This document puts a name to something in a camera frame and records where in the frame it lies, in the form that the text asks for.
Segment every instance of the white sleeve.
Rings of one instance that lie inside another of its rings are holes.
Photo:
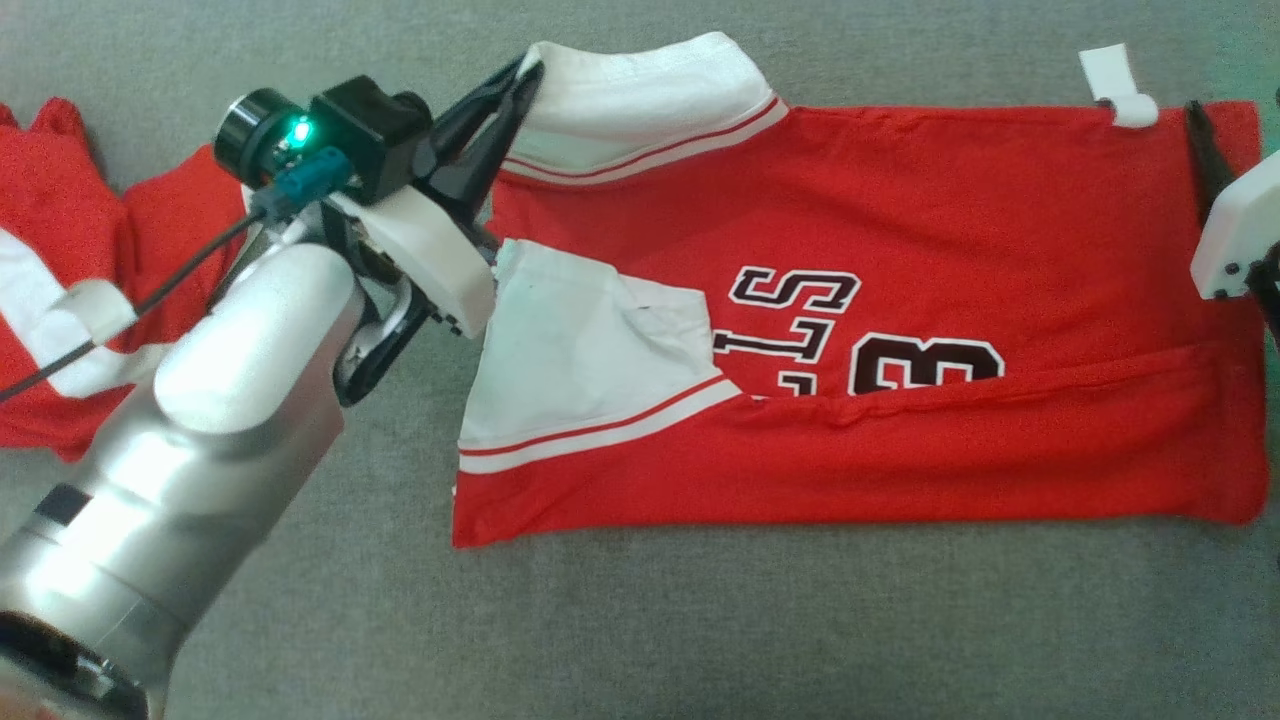
[[[740,393],[712,361],[699,291],[526,240],[503,245],[497,277],[458,442],[463,470],[644,437]]]

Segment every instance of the jersey lettering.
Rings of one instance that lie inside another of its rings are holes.
[[[836,327],[835,320],[796,318],[791,323],[791,332],[800,334],[800,340],[797,341],[768,340],[736,334],[730,331],[716,331],[712,348],[721,354],[742,351],[776,355],[812,365],[822,359],[822,351],[827,347],[827,340],[831,337],[831,328],[833,327]]]
[[[813,290],[814,295],[804,304],[805,310],[840,314],[849,309],[861,286],[861,281],[852,273],[791,270],[782,275],[772,291],[764,290],[777,274],[773,268],[746,265],[733,282],[733,290],[728,293],[730,300],[739,305],[758,305],[777,310],[790,307],[805,290]]]
[[[791,388],[796,397],[818,395],[818,374],[782,370],[778,373],[778,387]]]
[[[902,369],[902,383],[886,377],[890,365]],[[941,386],[948,370],[961,373],[965,382],[998,378],[1005,374],[1005,359],[988,342],[868,333],[854,346],[849,393]]]

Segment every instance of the red and white stripe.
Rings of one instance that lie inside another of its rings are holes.
[[[536,460],[639,439],[741,393],[742,391],[724,375],[717,375],[623,420],[552,433],[498,447],[460,442],[460,469],[476,475],[500,473]]]
[[[705,132],[662,147],[637,150],[630,156],[621,158],[603,168],[571,173],[531,163],[521,159],[518,155],[508,158],[502,164],[502,168],[517,176],[556,184],[599,184],[684,160],[701,152],[731,147],[774,126],[786,114],[787,104],[774,95],[764,102],[763,108],[730,127]]]
[[[40,255],[0,229],[0,319],[44,368],[90,340],[88,329],[69,313],[49,309],[67,295]],[[83,398],[138,382],[169,351],[168,343],[143,345],[136,352],[96,347],[49,378],[63,397]]]

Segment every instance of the camera lens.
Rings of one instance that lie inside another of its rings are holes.
[[[251,188],[262,187],[280,169],[276,146],[303,114],[278,91],[255,90],[233,102],[223,117],[214,137],[214,159]]]

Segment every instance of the green led light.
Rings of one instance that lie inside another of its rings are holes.
[[[311,137],[311,122],[306,118],[300,118],[297,123],[293,123],[293,129],[289,131],[289,146],[296,150],[306,145],[307,138]]]

